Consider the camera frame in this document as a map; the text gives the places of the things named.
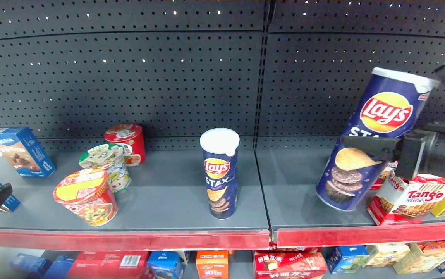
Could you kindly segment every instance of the instant noodle cup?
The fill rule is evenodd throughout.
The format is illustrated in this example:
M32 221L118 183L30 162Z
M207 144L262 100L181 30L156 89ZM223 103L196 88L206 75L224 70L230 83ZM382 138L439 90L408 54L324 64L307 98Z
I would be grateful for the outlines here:
M121 124L107 130L106 141L119 145L124 150L128 167L138 166L146 159L143 128L138 124Z
M123 156L123 148L119 145L95 146L79 158L79 166L107 170L109 185L114 193L126 189L131 182Z
M106 170L83 169L64 178L54 189L54 200L91 226L107 224L117 204Z

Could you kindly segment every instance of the store shelf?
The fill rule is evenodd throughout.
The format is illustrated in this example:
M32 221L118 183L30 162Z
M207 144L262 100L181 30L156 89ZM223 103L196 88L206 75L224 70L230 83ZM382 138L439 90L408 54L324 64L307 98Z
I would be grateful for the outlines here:
M131 185L116 193L118 214L100 227L88 226L53 200L58 182L79 170L81 153L49 154L57 166L49 178L21 178L0 158L0 181L11 182L22 202L15 212L0 213L0 246L78 251L268 247L253 152L239 152L238 206L227 220L217 220L209 212L202 152L158 151L129 169Z
M315 185L331 151L257 150L268 216L279 247L445 239L445 217L429 215L418 225L375 226L365 209L373 193L353 212L325 205L316 196Z

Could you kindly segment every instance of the chocolate cookie image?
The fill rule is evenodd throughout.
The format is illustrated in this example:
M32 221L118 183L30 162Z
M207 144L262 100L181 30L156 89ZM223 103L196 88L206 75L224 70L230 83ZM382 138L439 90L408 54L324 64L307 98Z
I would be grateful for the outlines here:
M343 183L355 183L362 180L362 174L356 170L342 170L334 167L331 170L331 174L334 179Z
M355 197L355 194L339 189L330 180L325 185L325 191L328 198L335 203L346 203Z

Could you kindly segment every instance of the gray shelf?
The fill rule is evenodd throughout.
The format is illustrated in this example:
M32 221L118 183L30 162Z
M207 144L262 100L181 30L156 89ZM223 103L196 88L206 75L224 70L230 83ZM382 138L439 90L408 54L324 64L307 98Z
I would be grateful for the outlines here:
M116 193L119 211L108 224L91 227L53 199L55 186L80 169L82 152L49 156L57 170L48 178L21 178L0 158L0 181L11 182L21 205L11 214L0 213L0 228L39 231L157 231L268 229L254 152L239 152L238 205L227 220L217 220L208 209L199 151L149 152L146 162L129 168L130 186Z
M272 229L299 227L373 226L366 206L368 193L353 212L324 204L315 186L329 159L330 148L257 150L265 202ZM445 221L429 215L424 222Z

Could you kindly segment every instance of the cookie package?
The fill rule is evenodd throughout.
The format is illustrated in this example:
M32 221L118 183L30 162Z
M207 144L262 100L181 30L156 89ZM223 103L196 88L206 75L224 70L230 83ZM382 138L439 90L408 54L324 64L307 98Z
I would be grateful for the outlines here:
M392 171L367 207L376 225L420 224L445 197L445 178L419 174L405 181Z

